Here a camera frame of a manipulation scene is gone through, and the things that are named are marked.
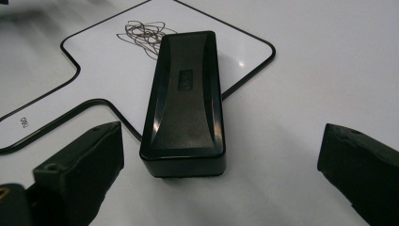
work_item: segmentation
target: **drawn squiggle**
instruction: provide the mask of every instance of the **drawn squiggle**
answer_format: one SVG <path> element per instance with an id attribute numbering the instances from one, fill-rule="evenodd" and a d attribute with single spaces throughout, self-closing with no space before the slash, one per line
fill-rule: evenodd
<path id="1" fill-rule="evenodd" d="M 177 32 L 166 28 L 163 22 L 143 24 L 139 21 L 129 21 L 125 26 L 125 33 L 117 36 L 121 40 L 143 48 L 148 57 L 156 60 L 161 39 L 166 34 L 177 34 Z"/>

